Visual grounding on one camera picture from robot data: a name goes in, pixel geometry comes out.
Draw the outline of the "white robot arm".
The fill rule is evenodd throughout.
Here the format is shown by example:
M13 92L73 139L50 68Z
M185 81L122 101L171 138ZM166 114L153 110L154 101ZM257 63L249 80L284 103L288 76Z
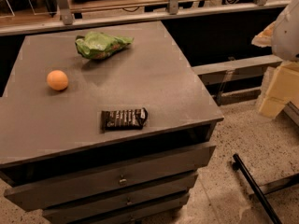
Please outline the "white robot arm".
M299 0L278 15L271 39L272 52L282 60L299 61Z

